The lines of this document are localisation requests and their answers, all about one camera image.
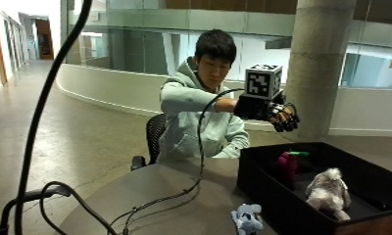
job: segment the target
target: light gray hoodie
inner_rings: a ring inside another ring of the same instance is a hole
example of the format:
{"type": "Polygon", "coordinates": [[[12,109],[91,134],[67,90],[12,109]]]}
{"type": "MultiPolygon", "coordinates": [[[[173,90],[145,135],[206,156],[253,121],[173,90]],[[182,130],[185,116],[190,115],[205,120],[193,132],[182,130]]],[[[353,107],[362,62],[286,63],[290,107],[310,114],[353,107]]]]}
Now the light gray hoodie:
{"type": "MultiPolygon", "coordinates": [[[[217,95],[201,86],[194,69],[193,59],[189,57],[180,65],[176,76],[169,77],[162,85],[161,110],[166,121],[165,132],[160,138],[158,162],[200,157],[198,117],[217,95]]],[[[220,93],[225,90],[228,89],[221,86],[217,91],[220,93]]],[[[240,149],[249,146],[242,120],[230,113],[217,113],[214,104],[201,122],[201,139],[206,158],[238,158],[240,149]]]]}

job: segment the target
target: hoodie sleeve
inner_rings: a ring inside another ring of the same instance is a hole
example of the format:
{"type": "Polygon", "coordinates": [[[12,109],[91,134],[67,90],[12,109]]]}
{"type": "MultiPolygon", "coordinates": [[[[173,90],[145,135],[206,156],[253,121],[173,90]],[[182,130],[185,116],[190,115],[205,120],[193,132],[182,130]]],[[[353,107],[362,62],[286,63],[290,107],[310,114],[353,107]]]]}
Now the hoodie sleeve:
{"type": "Polygon", "coordinates": [[[240,150],[249,147],[249,136],[244,130],[244,121],[234,115],[230,115],[225,139],[228,145],[213,158],[238,158],[240,150]]]}
{"type": "MultiPolygon", "coordinates": [[[[177,81],[166,82],[161,88],[161,111],[170,115],[180,112],[201,112],[216,94],[196,88],[184,87],[177,81]]],[[[214,103],[208,112],[214,111],[214,103]]]]}

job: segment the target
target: glass railing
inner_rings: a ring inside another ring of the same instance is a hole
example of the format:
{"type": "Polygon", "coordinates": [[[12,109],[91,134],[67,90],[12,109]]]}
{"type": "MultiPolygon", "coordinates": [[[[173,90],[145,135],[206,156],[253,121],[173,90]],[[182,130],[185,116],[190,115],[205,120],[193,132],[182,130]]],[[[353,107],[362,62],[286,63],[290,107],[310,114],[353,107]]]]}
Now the glass railing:
{"type": "MultiPolygon", "coordinates": [[[[69,2],[71,29],[81,0],[69,2]]],[[[294,0],[97,0],[67,63],[174,75],[200,33],[220,28],[237,48],[228,79],[268,64],[284,66],[285,83],[294,11],[294,0]]],[[[392,0],[358,0],[341,70],[341,86],[392,88],[392,0]]]]}

